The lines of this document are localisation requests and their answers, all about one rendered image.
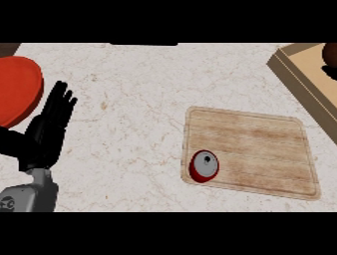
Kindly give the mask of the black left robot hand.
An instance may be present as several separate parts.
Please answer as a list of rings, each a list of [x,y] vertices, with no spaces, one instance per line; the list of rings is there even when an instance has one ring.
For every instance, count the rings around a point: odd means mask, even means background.
[[[67,84],[57,81],[26,131],[18,133],[0,127],[0,154],[17,158],[20,171],[48,169],[55,164],[76,101]]]

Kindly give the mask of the wooden cutting board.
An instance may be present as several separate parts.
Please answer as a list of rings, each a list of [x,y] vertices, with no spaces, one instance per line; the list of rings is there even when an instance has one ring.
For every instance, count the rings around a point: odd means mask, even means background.
[[[302,123],[296,118],[190,107],[184,114],[180,178],[194,184],[188,162],[199,150],[218,159],[203,186],[316,200],[320,186]]]

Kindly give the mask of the cardboard box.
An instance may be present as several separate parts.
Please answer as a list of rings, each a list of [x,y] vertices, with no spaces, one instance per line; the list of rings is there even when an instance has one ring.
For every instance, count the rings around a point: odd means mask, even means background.
[[[283,46],[267,67],[337,144],[337,81],[322,71],[323,46],[323,43]]]

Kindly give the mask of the red round plate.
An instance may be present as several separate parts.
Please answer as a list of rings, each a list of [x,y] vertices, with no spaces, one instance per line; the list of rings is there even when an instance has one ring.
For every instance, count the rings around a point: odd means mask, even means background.
[[[33,112],[44,94],[38,64],[26,57],[0,58],[0,126],[13,127]]]

